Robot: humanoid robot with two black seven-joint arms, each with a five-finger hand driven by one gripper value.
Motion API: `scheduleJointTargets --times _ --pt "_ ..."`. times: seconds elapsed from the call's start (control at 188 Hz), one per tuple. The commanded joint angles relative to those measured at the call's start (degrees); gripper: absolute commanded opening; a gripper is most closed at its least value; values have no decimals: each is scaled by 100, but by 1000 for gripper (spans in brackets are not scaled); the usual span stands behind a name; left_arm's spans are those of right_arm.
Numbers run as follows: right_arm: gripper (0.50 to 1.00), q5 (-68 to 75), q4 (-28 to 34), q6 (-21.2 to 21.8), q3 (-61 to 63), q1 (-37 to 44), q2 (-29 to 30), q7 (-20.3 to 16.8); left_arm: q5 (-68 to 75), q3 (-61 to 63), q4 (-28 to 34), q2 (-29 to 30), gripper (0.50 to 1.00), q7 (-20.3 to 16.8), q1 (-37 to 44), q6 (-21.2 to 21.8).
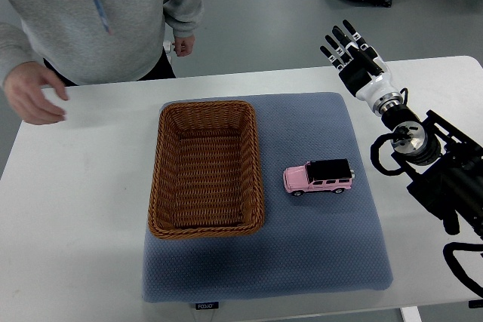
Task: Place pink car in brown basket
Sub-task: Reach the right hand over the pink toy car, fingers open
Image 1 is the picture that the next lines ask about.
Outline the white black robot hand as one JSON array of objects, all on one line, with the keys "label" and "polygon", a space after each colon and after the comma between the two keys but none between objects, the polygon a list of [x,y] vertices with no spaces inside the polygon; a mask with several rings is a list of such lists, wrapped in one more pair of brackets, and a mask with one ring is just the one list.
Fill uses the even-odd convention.
[{"label": "white black robot hand", "polygon": [[373,47],[368,47],[348,20],[343,20],[343,26],[354,40],[338,26],[331,30],[337,41],[330,35],[325,36],[342,62],[325,46],[321,46],[320,51],[339,72],[346,89],[358,100],[366,102],[375,115],[382,115],[389,108],[400,105],[401,93],[392,85],[388,66]]}]

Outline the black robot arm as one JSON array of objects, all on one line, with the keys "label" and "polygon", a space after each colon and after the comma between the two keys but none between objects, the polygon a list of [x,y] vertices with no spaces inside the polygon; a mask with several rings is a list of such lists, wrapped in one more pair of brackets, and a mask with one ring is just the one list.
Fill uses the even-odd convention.
[{"label": "black robot arm", "polygon": [[386,176],[407,174],[409,194],[449,235],[459,233],[464,218],[481,236],[482,147],[433,111],[420,119],[408,107],[407,89],[392,85],[386,63],[348,20],[325,39],[320,50],[346,89],[388,129],[371,146],[373,166]]}]

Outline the person left hand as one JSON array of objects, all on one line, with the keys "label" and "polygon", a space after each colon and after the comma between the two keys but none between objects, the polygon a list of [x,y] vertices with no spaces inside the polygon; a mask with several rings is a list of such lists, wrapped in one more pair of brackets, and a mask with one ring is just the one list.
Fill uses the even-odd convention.
[{"label": "person left hand", "polygon": [[190,35],[188,37],[174,37],[172,43],[174,52],[178,57],[187,57],[192,53],[195,45],[195,36]]}]

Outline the person right hand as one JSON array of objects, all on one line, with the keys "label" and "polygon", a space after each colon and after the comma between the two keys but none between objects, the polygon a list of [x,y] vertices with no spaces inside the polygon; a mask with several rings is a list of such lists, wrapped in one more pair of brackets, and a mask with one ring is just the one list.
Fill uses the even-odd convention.
[{"label": "person right hand", "polygon": [[45,98],[44,86],[54,89],[64,101],[69,99],[64,83],[37,62],[22,63],[6,76],[4,93],[11,108],[23,121],[34,125],[55,124],[65,120],[66,112]]}]

